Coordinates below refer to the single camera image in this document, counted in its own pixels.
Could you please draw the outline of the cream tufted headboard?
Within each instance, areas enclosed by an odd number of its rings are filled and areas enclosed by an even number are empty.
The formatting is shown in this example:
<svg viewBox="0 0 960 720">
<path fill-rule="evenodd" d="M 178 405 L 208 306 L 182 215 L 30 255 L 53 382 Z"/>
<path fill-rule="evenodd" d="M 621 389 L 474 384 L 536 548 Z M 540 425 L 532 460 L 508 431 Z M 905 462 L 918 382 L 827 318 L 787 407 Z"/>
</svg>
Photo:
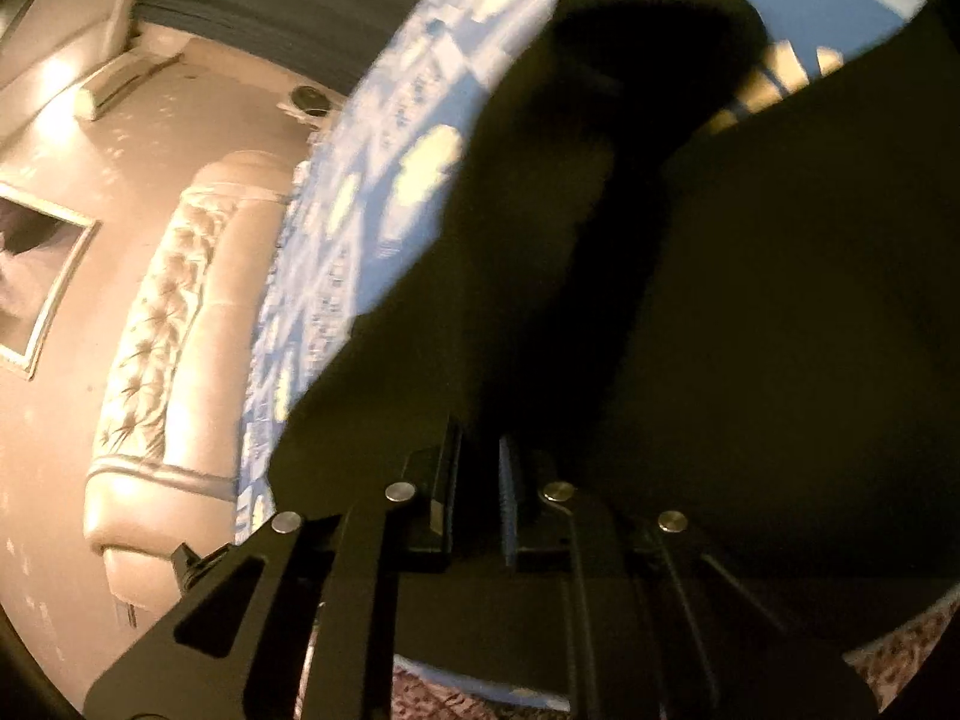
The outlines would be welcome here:
<svg viewBox="0 0 960 720">
<path fill-rule="evenodd" d="M 233 538 L 252 337 L 295 165 L 243 149 L 184 188 L 130 304 L 86 475 L 83 535 L 117 603 L 163 614 L 171 556 Z"/>
</svg>

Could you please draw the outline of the white wall air conditioner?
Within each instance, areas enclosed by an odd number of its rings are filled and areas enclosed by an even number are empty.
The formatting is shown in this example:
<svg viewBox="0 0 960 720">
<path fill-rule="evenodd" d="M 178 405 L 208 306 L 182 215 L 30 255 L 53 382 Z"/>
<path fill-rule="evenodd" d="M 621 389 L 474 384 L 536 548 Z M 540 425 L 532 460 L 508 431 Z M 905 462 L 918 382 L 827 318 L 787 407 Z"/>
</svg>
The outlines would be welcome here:
<svg viewBox="0 0 960 720">
<path fill-rule="evenodd" d="M 73 115 L 78 121 L 94 122 L 118 103 L 132 89 L 141 85 L 156 71 L 174 64 L 178 54 L 160 55 L 143 50 L 129 50 L 93 71 L 75 89 Z"/>
</svg>

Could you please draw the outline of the blue patterned bed sheet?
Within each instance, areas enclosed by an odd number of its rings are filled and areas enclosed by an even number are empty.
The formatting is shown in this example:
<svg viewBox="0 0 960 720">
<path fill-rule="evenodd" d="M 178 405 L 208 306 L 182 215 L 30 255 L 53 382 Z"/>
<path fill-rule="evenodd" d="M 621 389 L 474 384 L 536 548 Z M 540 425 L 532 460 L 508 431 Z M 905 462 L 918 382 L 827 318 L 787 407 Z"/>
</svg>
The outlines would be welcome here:
<svg viewBox="0 0 960 720">
<path fill-rule="evenodd" d="M 556 0 L 420 0 L 298 169 L 242 410 L 235 535 L 274 515 L 268 457 L 311 382 L 436 236 L 467 133 Z M 743 119 L 890 36 L 923 0 L 748 0 L 775 43 Z"/>
</svg>

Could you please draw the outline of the black pants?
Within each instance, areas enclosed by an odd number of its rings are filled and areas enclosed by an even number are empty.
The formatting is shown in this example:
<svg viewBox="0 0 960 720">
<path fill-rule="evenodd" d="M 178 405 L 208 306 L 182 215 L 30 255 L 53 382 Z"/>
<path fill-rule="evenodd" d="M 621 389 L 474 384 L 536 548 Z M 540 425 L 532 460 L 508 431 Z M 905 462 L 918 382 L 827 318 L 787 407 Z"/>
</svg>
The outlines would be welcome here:
<svg viewBox="0 0 960 720">
<path fill-rule="evenodd" d="M 958 0 L 711 132 L 747 0 L 558 0 L 427 252 L 299 400 L 278 504 L 324 515 L 449 419 L 626 553 L 685 514 L 727 587 L 839 655 L 958 582 Z"/>
</svg>

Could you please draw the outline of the framed wall picture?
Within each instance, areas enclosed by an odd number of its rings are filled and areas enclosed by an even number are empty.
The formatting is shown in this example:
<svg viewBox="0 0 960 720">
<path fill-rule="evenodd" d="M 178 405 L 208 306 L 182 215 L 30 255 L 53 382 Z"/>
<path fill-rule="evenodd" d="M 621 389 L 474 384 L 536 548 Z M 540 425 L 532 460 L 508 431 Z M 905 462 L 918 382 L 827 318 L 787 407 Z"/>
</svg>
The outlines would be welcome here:
<svg viewBox="0 0 960 720">
<path fill-rule="evenodd" d="M 2 184 L 2 366 L 31 380 L 62 296 L 99 223 Z"/>
</svg>

